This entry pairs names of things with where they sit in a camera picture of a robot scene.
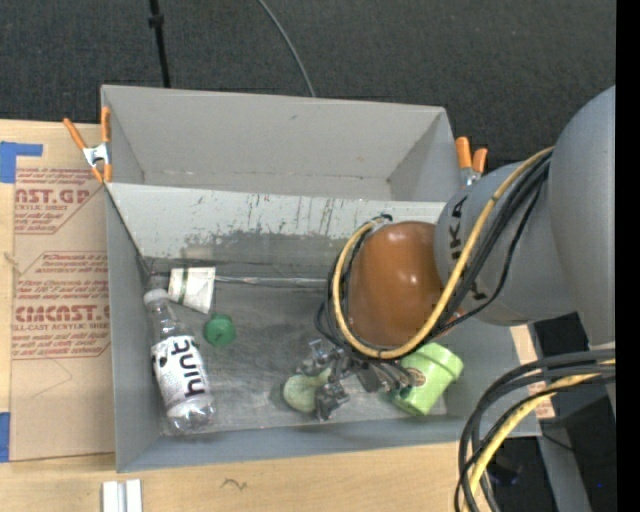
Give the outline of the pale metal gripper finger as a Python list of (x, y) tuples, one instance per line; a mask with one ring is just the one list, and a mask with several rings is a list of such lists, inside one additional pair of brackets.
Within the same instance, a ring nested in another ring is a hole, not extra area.
[(350, 395), (345, 391), (340, 379), (330, 377), (326, 384), (315, 392), (315, 414), (319, 421), (331, 419), (334, 412), (347, 403)]
[(305, 376), (318, 376), (334, 362), (345, 355), (341, 347), (333, 344), (326, 345), (322, 339), (315, 339), (308, 343), (309, 354), (298, 366), (298, 372)]

